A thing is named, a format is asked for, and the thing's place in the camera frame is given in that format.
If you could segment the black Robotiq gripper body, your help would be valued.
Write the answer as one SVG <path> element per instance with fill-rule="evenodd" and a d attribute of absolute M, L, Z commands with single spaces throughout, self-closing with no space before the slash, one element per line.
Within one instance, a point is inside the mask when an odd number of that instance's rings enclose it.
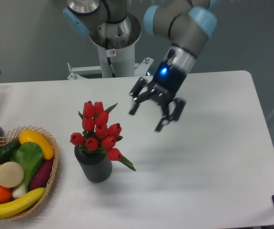
<path fill-rule="evenodd" d="M 161 106 L 167 106 L 176 96 L 187 74 L 175 66 L 161 62 L 148 83 L 151 99 Z"/>

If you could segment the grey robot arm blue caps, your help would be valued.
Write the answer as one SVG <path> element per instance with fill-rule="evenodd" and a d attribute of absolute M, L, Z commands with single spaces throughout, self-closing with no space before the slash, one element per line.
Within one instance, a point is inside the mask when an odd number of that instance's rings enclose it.
<path fill-rule="evenodd" d="M 162 109 L 156 131 L 178 121 L 185 101 L 177 98 L 186 76 L 211 38 L 217 18 L 213 0 L 174 0 L 166 6 L 152 5 L 143 21 L 128 12 L 125 0 L 69 0 L 62 13 L 69 26 L 97 46 L 104 78 L 135 75 L 135 44 L 141 30 L 171 42 L 153 79 L 139 78 L 130 91 L 136 113 L 140 103 L 156 102 Z"/>

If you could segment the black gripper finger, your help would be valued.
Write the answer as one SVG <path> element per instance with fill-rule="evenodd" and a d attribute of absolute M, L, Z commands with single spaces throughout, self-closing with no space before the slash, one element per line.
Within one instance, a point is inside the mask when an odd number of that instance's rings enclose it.
<path fill-rule="evenodd" d="M 140 77 L 129 92 L 133 101 L 129 114 L 135 115 L 140 103 L 149 100 L 154 93 L 155 89 L 148 85 L 148 81 L 145 78 Z"/>
<path fill-rule="evenodd" d="M 174 98 L 172 102 L 175 103 L 175 107 L 172 113 L 170 113 L 169 104 L 163 103 L 160 105 L 162 109 L 162 118 L 160 119 L 155 131 L 160 132 L 165 125 L 170 122 L 177 122 L 182 114 L 186 102 L 181 98 Z"/>

